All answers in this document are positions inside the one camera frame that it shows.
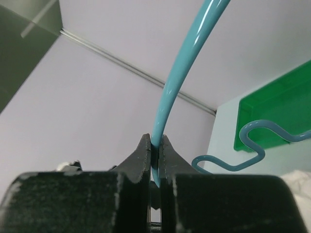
white object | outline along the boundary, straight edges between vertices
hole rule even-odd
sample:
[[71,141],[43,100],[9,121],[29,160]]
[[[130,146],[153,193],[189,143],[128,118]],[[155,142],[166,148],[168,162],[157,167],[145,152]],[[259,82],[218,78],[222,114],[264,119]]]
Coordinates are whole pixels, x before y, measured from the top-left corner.
[[311,232],[311,172],[295,170],[282,179],[291,189],[308,232]]

cable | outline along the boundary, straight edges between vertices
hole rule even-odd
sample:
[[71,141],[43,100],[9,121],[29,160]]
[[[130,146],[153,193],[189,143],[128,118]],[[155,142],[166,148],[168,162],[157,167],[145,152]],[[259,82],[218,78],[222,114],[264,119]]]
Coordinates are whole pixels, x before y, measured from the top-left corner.
[[170,111],[194,60],[229,2],[230,0],[205,0],[188,31],[164,85],[151,135],[151,144],[155,151],[152,153],[151,169],[158,187],[160,187],[158,152]]
[[265,157],[265,151],[261,146],[259,146],[257,143],[255,143],[248,137],[248,133],[255,128],[267,128],[289,142],[300,142],[311,138],[311,130],[298,135],[292,135],[272,121],[254,120],[244,125],[240,130],[239,134],[240,140],[250,149],[257,152],[257,155],[254,158],[247,160],[239,165],[232,166],[212,155],[201,155],[193,159],[191,165],[201,173],[210,174],[209,171],[206,171],[205,169],[199,167],[198,162],[200,161],[212,162],[228,171],[240,171],[242,169],[245,169],[251,165],[260,162]]

blue cable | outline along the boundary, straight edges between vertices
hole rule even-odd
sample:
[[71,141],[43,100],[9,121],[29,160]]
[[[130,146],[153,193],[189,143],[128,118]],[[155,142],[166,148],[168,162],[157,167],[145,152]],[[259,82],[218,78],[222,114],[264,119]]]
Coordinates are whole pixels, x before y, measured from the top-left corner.
[[229,2],[230,0],[205,0],[188,31],[165,83],[151,134],[153,151],[156,151],[156,154],[152,154],[151,169],[158,187],[160,187],[158,151],[170,111],[194,60]]
[[243,128],[240,130],[240,134],[239,134],[240,140],[250,149],[257,152],[257,155],[254,158],[251,158],[250,160],[247,160],[239,165],[232,166],[212,155],[201,155],[201,156],[196,157],[192,161],[191,165],[201,173],[210,174],[209,171],[206,171],[205,169],[199,167],[198,162],[200,161],[212,162],[228,171],[240,171],[242,169],[245,169],[251,165],[254,165],[260,162],[265,157],[265,151],[261,146],[259,146],[257,143],[255,143],[248,137],[248,133],[255,128],[267,128],[289,142],[300,142],[300,141],[311,138],[311,130],[298,134],[298,135],[292,135],[272,121],[254,120],[244,125]]

metal strip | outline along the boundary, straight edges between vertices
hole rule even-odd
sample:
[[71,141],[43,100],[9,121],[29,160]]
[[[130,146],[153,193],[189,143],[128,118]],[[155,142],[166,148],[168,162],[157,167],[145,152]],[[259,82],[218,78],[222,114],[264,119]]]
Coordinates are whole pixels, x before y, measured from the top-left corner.
[[[93,44],[90,41],[87,41],[85,39],[82,39],[74,34],[72,34],[71,32],[67,31],[66,29],[62,29],[60,31],[60,33],[68,38],[70,38],[71,40],[73,40],[74,42],[76,42],[77,44],[89,49],[90,51],[100,55],[101,57],[104,57],[106,59],[108,59],[109,61],[139,75],[140,77],[152,82],[153,84],[163,88],[165,85],[165,82],[162,81],[161,79],[152,76],[142,70],[140,70],[139,68],[133,66],[132,64],[122,60],[119,57],[116,57],[115,55],[111,54],[110,52],[104,50],[103,48]],[[202,109],[203,111],[215,116],[216,115],[216,110],[209,107],[208,105],[204,104],[203,102],[199,101],[198,99],[194,98],[193,96],[183,92],[183,91],[179,91],[178,93],[178,97],[182,98],[183,100],[187,101],[188,103]]]

blue tube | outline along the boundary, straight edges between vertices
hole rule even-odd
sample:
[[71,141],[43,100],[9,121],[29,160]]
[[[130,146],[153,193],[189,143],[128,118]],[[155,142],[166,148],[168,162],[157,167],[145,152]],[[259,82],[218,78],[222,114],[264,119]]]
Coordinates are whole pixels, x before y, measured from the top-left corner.
[[277,135],[279,135],[280,137],[284,138],[285,140],[287,140],[289,142],[300,142],[300,141],[311,138],[311,130],[306,131],[306,132],[301,133],[301,134],[298,134],[298,135],[292,135],[272,121],[254,120],[254,121],[249,122],[248,124],[244,125],[243,128],[240,130],[240,134],[239,134],[240,140],[246,146],[248,146],[250,149],[257,152],[257,155],[254,158],[247,160],[247,161],[245,161],[239,165],[232,166],[232,165],[229,165],[229,164],[225,163],[224,161],[222,161],[222,160],[220,160],[214,156],[201,155],[201,156],[196,157],[192,161],[191,165],[196,170],[198,170],[199,172],[202,172],[205,174],[210,174],[209,171],[206,171],[205,169],[199,167],[198,162],[209,161],[209,162],[212,162],[212,163],[214,163],[214,164],[216,164],[216,165],[218,165],[218,166],[220,166],[220,167],[222,167],[228,171],[240,171],[242,169],[245,169],[251,165],[254,165],[254,164],[260,162],[265,157],[265,151],[261,146],[259,146],[257,143],[255,143],[254,141],[252,141],[248,137],[248,133],[255,128],[267,128],[267,129],[273,131],[274,133],[276,133]]
[[165,83],[151,135],[153,150],[157,151],[157,154],[152,155],[152,174],[158,187],[160,186],[158,150],[170,111],[194,60],[229,2],[230,0],[205,0],[188,31]]

